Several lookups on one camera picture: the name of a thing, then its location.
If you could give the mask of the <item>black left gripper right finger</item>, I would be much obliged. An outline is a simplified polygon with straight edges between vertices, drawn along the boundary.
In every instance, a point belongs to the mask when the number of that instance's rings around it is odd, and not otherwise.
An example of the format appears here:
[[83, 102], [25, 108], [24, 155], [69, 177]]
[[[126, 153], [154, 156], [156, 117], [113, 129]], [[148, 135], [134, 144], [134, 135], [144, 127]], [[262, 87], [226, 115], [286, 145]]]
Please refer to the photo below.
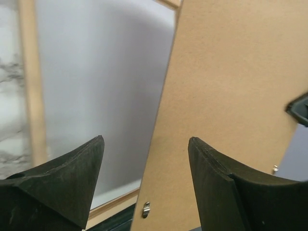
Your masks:
[[197, 137], [188, 156], [202, 230], [307, 230], [307, 182], [253, 169]]

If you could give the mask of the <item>brown frame backing board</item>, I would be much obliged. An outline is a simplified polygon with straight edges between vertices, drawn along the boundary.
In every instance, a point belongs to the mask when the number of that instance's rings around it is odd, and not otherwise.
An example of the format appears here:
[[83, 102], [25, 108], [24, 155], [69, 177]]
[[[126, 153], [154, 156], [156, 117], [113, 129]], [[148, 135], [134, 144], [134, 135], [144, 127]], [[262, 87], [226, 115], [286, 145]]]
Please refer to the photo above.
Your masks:
[[307, 90], [307, 1], [184, 0], [131, 229], [200, 226], [191, 137], [271, 175], [297, 128], [285, 106]]

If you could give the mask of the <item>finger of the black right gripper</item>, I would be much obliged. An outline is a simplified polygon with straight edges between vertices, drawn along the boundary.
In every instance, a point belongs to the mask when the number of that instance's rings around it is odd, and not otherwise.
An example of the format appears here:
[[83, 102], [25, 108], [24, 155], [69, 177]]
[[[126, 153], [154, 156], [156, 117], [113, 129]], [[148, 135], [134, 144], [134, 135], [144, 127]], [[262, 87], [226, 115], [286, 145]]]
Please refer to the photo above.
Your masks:
[[285, 109], [291, 117], [293, 117], [298, 124], [305, 127], [308, 126], [308, 93], [295, 98], [289, 102]]

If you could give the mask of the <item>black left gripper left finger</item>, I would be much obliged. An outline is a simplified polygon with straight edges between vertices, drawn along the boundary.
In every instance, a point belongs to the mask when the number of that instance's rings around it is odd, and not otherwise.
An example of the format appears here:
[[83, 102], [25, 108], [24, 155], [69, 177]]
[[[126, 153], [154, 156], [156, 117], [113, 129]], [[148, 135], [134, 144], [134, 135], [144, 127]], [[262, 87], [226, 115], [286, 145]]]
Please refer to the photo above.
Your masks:
[[0, 181], [2, 231], [86, 228], [104, 153], [101, 135]]

